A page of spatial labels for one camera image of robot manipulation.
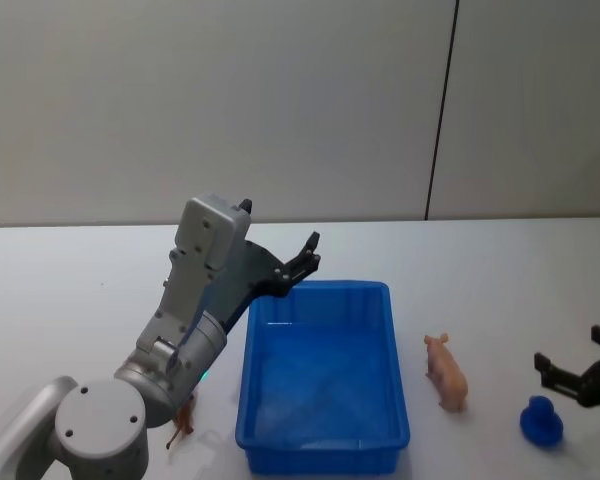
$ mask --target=blue tray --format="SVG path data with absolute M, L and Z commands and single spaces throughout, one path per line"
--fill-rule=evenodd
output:
M 409 423 L 383 283 L 302 282 L 249 311 L 236 442 L 259 474 L 381 474 Z

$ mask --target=white table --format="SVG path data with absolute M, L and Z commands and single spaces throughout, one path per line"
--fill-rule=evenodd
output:
M 543 390 L 542 351 L 576 372 L 600 358 L 600 219 L 254 225 L 282 258 L 316 229 L 314 278 L 391 288 L 411 443 L 394 478 L 600 479 L 600 407 Z M 158 304 L 175 227 L 0 229 L 0 414 L 27 387 L 69 374 L 106 378 Z M 149 432 L 149 480 L 251 478 L 234 442 L 246 319 L 199 387 L 196 432 L 171 452 L 172 427 Z M 425 333 L 448 332 L 469 380 L 469 409 L 442 411 L 424 377 Z M 530 395 L 547 395 L 564 447 L 520 433 Z M 68 479 L 56 464 L 45 479 Z

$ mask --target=robotic arm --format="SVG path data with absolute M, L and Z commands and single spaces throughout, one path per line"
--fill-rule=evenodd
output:
M 600 326 L 591 327 L 591 340 L 600 345 Z M 540 372 L 543 387 L 573 398 L 583 407 L 600 405 L 600 360 L 582 375 L 556 367 L 541 353 L 535 354 L 534 366 Z
M 251 202 L 215 195 L 185 207 L 158 309 L 114 378 L 56 379 L 0 435 L 0 480 L 38 480 L 54 460 L 74 480 L 136 480 L 146 471 L 147 428 L 169 422 L 259 296 L 282 297 L 318 269 L 314 232 L 282 263 L 245 240 Z

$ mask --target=toy animal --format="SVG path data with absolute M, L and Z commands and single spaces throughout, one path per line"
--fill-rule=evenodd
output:
M 189 397 L 187 403 L 185 403 L 178 413 L 176 418 L 173 419 L 173 423 L 176 425 L 176 431 L 171 437 L 171 440 L 167 442 L 167 450 L 171 447 L 173 441 L 178 437 L 178 434 L 182 432 L 185 436 L 193 433 L 193 420 L 191 414 L 193 413 L 193 394 Z
M 424 337 L 427 345 L 427 364 L 429 378 L 440 395 L 439 405 L 447 412 L 461 412 L 466 407 L 465 399 L 469 391 L 467 379 L 444 346 L 449 341 L 449 335 L 443 333 L 440 338 Z

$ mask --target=pink pig figurine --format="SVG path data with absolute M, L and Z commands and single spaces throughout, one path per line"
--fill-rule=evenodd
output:
M 429 356 L 427 378 L 433 382 L 440 394 L 439 405 L 447 412 L 461 412 L 466 405 L 465 398 L 469 387 L 453 355 L 444 346 L 448 341 L 449 335 L 446 333 L 440 335 L 440 338 L 429 335 L 424 337 Z

